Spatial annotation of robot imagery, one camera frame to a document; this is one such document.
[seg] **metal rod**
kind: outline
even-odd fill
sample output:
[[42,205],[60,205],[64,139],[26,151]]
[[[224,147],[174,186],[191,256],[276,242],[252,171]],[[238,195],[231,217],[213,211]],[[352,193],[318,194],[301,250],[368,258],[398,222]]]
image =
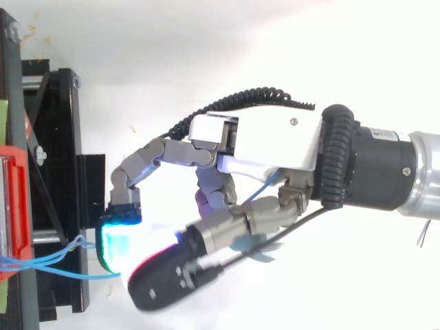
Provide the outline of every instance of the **metal rod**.
[[34,230],[34,244],[60,243],[55,229]]
[[24,76],[22,77],[23,90],[35,91],[40,88],[43,76]]

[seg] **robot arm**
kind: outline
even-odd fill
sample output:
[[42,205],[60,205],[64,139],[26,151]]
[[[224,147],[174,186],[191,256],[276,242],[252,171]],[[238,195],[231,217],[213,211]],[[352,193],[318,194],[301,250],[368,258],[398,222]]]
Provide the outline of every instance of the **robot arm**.
[[[196,166],[206,197],[199,204],[201,214],[203,207],[209,208],[178,234],[178,243],[140,261],[130,273],[128,290],[137,308],[169,306],[223,271],[221,265],[200,268],[198,258],[247,234],[292,231],[343,204],[440,219],[440,136],[414,132],[408,137],[363,127],[340,105],[321,114],[297,102],[288,107],[263,104],[193,116],[184,129],[190,142],[154,139],[113,172],[110,215],[139,219],[135,185],[160,162]],[[278,197],[238,206],[230,173],[262,182],[275,177],[273,184],[285,184]],[[310,200],[321,200],[324,209],[298,221]]]

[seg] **white background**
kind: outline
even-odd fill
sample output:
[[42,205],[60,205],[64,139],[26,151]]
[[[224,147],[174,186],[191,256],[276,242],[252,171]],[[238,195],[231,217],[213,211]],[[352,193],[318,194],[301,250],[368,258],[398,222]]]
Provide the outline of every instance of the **white background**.
[[[0,5],[31,34],[24,58],[49,58],[52,69],[71,67],[82,78],[82,151],[107,154],[107,177],[184,116],[251,87],[282,88],[319,110],[342,103],[364,126],[440,133],[435,0]],[[182,226],[197,218],[193,171],[164,166],[140,185],[144,221]],[[241,200],[259,187],[246,178],[236,185]],[[108,180],[106,201],[110,188]],[[85,313],[60,308],[41,328],[439,329],[440,225],[431,224],[419,249],[423,225],[344,207],[292,234],[272,264],[246,261],[166,311],[142,314],[118,279],[100,281],[90,284]],[[90,259],[90,272],[101,272]]]

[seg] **black panel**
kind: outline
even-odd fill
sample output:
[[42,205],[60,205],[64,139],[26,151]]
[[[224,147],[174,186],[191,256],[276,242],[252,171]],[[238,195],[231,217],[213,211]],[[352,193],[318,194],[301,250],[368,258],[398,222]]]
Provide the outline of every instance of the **black panel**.
[[49,60],[22,60],[21,68],[24,76],[42,76],[50,70]]

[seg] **coiled cable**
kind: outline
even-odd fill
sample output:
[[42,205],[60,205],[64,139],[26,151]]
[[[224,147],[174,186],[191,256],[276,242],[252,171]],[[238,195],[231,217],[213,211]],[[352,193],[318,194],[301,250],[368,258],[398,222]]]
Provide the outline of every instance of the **coiled cable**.
[[349,162],[351,132],[354,116],[349,108],[334,104],[322,112],[322,119],[329,127],[327,143],[324,143],[321,166],[321,205],[327,210],[343,207],[344,178]]
[[188,117],[174,125],[168,133],[161,135],[160,138],[168,137],[172,140],[182,140],[189,134],[191,122],[197,115],[202,115],[209,111],[231,111],[256,105],[281,105],[284,107],[304,110],[315,109],[314,104],[293,101],[291,96],[288,93],[285,93],[282,89],[276,89],[274,87],[246,89],[245,91],[229,95],[226,98],[222,98],[209,104],[203,109],[193,112]]

